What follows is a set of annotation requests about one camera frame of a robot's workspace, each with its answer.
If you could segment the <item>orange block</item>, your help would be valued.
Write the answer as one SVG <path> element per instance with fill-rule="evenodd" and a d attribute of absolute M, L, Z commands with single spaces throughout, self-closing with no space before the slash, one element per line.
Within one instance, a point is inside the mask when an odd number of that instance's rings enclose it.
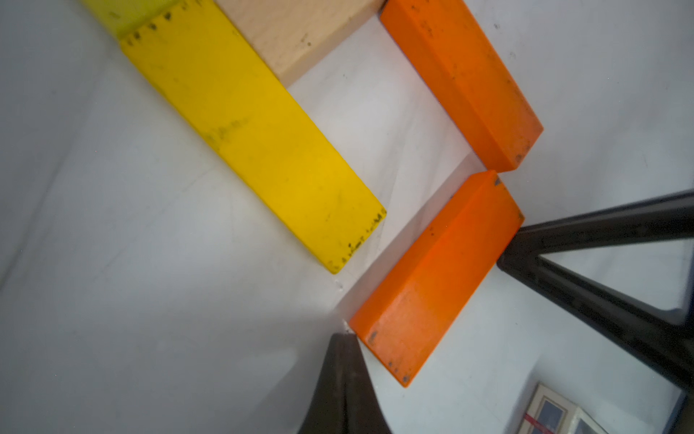
<path fill-rule="evenodd" d="M 404 387 L 432 355 L 524 222 L 499 175 L 471 175 L 349 325 Z"/>
<path fill-rule="evenodd" d="M 539 118 L 462 1 L 388 1 L 381 23 L 484 166 L 517 169 Z"/>

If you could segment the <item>natural wood block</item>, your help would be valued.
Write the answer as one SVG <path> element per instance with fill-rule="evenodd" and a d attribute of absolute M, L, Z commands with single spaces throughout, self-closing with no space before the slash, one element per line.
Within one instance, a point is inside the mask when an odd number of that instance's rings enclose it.
<path fill-rule="evenodd" d="M 381 10 L 381 0 L 222 0 L 217 3 L 288 87 Z"/>

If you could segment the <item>yellow block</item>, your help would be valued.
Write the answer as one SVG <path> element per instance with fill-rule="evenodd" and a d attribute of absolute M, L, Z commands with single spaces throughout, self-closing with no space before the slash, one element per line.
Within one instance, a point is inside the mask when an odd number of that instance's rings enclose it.
<path fill-rule="evenodd" d="M 121 39 L 137 70 L 332 273 L 386 210 L 212 1 Z"/>
<path fill-rule="evenodd" d="M 99 23 L 116 39 L 161 14 L 175 0 L 81 0 Z"/>

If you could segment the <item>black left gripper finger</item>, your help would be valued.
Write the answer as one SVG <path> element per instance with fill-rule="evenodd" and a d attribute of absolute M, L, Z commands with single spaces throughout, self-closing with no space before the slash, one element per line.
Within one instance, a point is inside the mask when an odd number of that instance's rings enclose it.
<path fill-rule="evenodd" d="M 301 433 L 389 433 L 358 337 L 334 334 Z"/>

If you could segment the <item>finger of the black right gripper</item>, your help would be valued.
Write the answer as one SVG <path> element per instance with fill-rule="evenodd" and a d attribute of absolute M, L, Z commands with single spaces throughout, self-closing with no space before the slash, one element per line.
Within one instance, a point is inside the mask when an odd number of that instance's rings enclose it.
<path fill-rule="evenodd" d="M 548 253 L 688 240 L 693 192 L 523 227 L 497 265 L 555 303 L 683 391 L 693 388 L 693 308 L 662 310 L 586 278 Z"/>

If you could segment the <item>orange block front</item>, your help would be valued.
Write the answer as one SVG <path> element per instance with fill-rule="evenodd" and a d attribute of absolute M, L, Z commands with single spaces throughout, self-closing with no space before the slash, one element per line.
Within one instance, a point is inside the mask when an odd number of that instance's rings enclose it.
<path fill-rule="evenodd" d="M 524 222 L 499 175 L 471 175 L 349 325 L 404 387 L 432 355 Z"/>

